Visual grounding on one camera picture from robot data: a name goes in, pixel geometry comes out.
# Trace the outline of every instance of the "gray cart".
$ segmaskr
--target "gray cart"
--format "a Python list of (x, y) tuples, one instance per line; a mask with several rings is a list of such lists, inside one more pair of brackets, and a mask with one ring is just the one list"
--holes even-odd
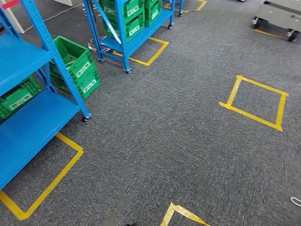
[(293, 41), (301, 31), (301, 0), (263, 1), (253, 24), (259, 28), (264, 20), (287, 29), (287, 41)]

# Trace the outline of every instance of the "gray carpet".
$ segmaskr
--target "gray carpet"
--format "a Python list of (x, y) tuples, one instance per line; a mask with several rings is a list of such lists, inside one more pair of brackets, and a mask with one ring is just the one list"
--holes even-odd
[[(149, 67), (131, 62), (131, 75), (112, 59), (97, 64), (102, 85), (86, 100), (91, 120), (78, 114), (61, 131), (84, 153), (28, 220), (0, 203), (0, 225), (100, 226), (118, 211), (124, 224), (158, 226), (170, 202), (211, 226), (300, 225), (290, 197), (301, 198), (301, 41), (253, 32), (260, 2), (210, 0), (176, 17), (173, 30), (153, 35), (169, 41), (164, 51)], [(91, 39), (81, 7), (47, 26)], [(38, 42), (33, 30), (24, 38)], [(134, 56), (158, 47), (148, 41)], [(220, 107), (237, 74), (289, 93), (284, 132)], [(278, 97), (242, 82), (233, 105), (273, 122)], [(4, 191), (26, 210), (74, 154), (54, 138)], [(183, 225), (198, 224), (174, 214), (169, 226)]]

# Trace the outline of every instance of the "shelf wheel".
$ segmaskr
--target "shelf wheel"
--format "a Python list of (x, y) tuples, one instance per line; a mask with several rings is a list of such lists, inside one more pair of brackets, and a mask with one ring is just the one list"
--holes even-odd
[(287, 41), (292, 42), (295, 40), (298, 36), (298, 34), (299, 32), (297, 31), (289, 29), (289, 31), (287, 32)]
[(88, 121), (88, 120), (90, 120), (90, 118), (91, 118), (91, 116), (90, 117), (83, 117), (81, 120), (82, 121)]

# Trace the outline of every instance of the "shelf board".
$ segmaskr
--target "shelf board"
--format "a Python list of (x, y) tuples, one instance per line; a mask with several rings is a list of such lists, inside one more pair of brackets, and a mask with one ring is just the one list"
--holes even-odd
[[(170, 9), (162, 8), (161, 13), (155, 19), (150, 27), (145, 27), (135, 37), (127, 42), (124, 47), (127, 55), (131, 56), (134, 51), (138, 49), (140, 46), (143, 44), (149, 37), (155, 32), (161, 25), (164, 23), (168, 17), (174, 13)], [(114, 38), (106, 37), (104, 39), (100, 40), (101, 45), (107, 46), (116, 50), (118, 52), (122, 53), (121, 45), (118, 43)]]
[(51, 54), (8, 33), (0, 35), (0, 96), (47, 62)]
[(43, 90), (0, 125), (0, 190), (79, 111), (79, 106)]

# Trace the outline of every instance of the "black object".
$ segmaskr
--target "black object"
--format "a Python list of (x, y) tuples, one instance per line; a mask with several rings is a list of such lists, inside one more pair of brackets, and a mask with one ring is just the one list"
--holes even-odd
[(2, 32), (5, 30), (5, 27), (3, 27), (1, 23), (0, 23), (0, 32)]

